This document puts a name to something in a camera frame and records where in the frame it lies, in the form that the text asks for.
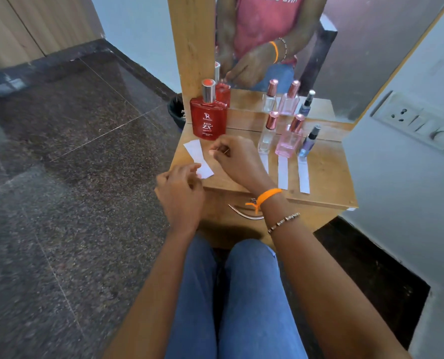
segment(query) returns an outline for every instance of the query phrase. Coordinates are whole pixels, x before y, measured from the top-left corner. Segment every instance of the white paper strip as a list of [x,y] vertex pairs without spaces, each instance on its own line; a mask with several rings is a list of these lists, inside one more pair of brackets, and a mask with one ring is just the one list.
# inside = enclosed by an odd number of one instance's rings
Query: white paper strip
[[279,156],[279,189],[289,189],[289,159]]
[[309,164],[306,157],[298,157],[298,182],[300,192],[310,194]]
[[204,159],[200,140],[192,140],[183,145],[187,149],[189,155],[194,159],[194,162],[202,164],[202,166],[197,169],[197,174],[200,174],[202,179],[207,179],[208,177],[212,176],[214,172]]
[[268,154],[258,154],[260,155],[260,160],[262,161],[262,164],[264,164],[265,171],[268,174]]

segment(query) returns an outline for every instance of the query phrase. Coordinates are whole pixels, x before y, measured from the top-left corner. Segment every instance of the white wall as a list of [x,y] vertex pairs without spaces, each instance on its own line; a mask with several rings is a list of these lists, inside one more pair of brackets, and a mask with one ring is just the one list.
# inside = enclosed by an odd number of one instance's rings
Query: white wall
[[105,38],[180,93],[167,0],[92,0]]
[[[444,110],[444,15],[381,96],[390,90]],[[432,285],[413,354],[444,358],[444,153],[368,114],[343,145],[360,206],[343,217]]]

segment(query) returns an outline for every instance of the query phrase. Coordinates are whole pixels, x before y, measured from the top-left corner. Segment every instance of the wooden dressing table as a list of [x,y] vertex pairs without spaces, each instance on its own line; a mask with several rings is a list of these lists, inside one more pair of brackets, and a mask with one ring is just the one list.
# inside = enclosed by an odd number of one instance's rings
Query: wooden dressing table
[[[201,94],[203,79],[214,77],[215,0],[168,0],[168,4],[187,119],[172,160],[174,166],[193,162],[183,146],[197,138],[192,133],[189,101]],[[262,96],[261,92],[231,90],[227,134],[250,138],[255,145],[258,143],[267,120],[266,113],[258,112],[261,109]],[[281,116],[279,119],[277,133],[281,133],[281,129],[292,117]],[[334,120],[331,102],[315,98],[310,118],[305,120],[303,126],[304,131],[310,132],[315,124],[321,125],[317,142],[308,156],[310,194],[299,192],[297,157],[289,159],[289,189],[284,191],[284,195],[293,204],[294,212],[300,213],[304,223],[312,231],[325,225],[340,212],[358,207],[341,143],[355,124]],[[227,234],[204,234],[205,237],[213,247],[231,248],[240,238],[253,237],[251,235],[255,234],[273,247],[264,220],[244,218],[229,206],[234,206],[246,215],[255,215],[253,208],[245,207],[245,203],[256,197],[232,181],[219,163],[208,154],[211,141],[200,142],[204,158],[214,172],[213,176],[203,180],[207,197],[201,225],[212,227],[213,231],[220,227],[230,228],[241,234],[238,238]],[[275,149],[269,155],[269,174],[277,183],[278,157]]]

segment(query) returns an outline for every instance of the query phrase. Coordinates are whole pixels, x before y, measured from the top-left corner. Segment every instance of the orange wristband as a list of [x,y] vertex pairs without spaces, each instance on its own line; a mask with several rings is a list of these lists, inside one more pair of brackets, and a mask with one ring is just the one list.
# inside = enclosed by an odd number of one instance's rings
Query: orange wristband
[[260,196],[257,198],[257,204],[254,203],[245,203],[245,205],[253,205],[255,206],[255,214],[258,213],[258,210],[260,209],[260,205],[267,200],[268,198],[270,198],[272,195],[275,195],[277,193],[281,193],[282,189],[270,189],[267,190],[265,193],[261,193]]
[[274,64],[279,60],[279,49],[277,48],[277,44],[275,44],[275,41],[271,41],[270,44],[272,44],[275,48],[275,61]]

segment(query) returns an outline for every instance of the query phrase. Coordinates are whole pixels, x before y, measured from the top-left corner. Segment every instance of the red perfume bottle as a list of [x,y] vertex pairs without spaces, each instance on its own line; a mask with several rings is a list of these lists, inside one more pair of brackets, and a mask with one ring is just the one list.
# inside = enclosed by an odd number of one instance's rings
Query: red perfume bottle
[[215,100],[215,80],[202,81],[202,96],[190,100],[194,135],[204,140],[216,140],[225,134],[227,105]]
[[230,107],[230,85],[220,83],[220,63],[215,62],[215,99]]

